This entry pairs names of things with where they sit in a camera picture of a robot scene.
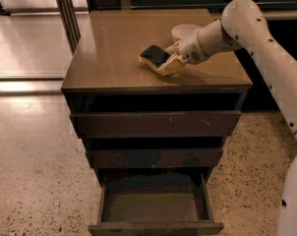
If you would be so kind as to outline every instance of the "white robotic arm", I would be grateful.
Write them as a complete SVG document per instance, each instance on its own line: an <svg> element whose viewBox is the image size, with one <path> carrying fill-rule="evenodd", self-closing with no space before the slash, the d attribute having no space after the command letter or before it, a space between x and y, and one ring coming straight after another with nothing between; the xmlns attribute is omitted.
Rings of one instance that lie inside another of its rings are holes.
<svg viewBox="0 0 297 236"><path fill-rule="evenodd" d="M267 21L252 0L233 0L221 21L191 33L177 54L190 64L244 47L252 56L289 128L297 140L297 61L272 37ZM297 157L286 175L277 236L297 236Z"/></svg>

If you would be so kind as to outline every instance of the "dresser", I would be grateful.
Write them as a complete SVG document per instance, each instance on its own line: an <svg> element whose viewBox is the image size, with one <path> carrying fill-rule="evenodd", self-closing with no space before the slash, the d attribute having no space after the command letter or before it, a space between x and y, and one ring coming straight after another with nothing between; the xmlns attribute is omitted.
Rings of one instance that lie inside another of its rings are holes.
<svg viewBox="0 0 297 236"><path fill-rule="evenodd" d="M101 186L91 235L218 234L207 180L252 82L233 52L161 77L140 64L208 10L93 11L62 85L70 119Z"/></svg>

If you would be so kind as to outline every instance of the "white bowl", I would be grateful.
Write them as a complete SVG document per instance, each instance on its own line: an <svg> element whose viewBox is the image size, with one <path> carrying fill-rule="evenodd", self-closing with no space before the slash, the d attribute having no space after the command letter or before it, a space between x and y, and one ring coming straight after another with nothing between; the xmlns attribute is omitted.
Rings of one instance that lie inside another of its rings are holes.
<svg viewBox="0 0 297 236"><path fill-rule="evenodd" d="M183 38L185 38L187 35L189 35L194 30L199 30L202 27L196 26L196 25L178 25L174 27L171 31L172 39L174 42L177 42Z"/></svg>

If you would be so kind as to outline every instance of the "terrazzo floor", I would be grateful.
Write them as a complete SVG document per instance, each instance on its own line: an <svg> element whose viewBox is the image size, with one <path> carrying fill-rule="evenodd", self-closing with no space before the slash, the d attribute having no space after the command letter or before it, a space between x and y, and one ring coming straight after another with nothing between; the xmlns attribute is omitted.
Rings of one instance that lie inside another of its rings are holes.
<svg viewBox="0 0 297 236"><path fill-rule="evenodd" d="M63 95L0 97L0 236L88 236L100 188ZM274 235L297 143L280 112L245 112L208 180L219 236Z"/></svg>

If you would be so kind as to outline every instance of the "dark brown drawer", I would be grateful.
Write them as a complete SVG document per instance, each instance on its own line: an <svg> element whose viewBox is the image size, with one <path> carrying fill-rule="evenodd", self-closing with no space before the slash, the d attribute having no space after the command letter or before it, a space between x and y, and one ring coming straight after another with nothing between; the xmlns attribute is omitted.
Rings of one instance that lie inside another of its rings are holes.
<svg viewBox="0 0 297 236"><path fill-rule="evenodd" d="M222 148L92 150L96 168L213 167Z"/></svg>
<svg viewBox="0 0 297 236"><path fill-rule="evenodd" d="M107 179L91 235L197 236L218 234L203 175L179 172Z"/></svg>
<svg viewBox="0 0 297 236"><path fill-rule="evenodd" d="M239 111L73 114L79 137L154 138L232 134Z"/></svg>

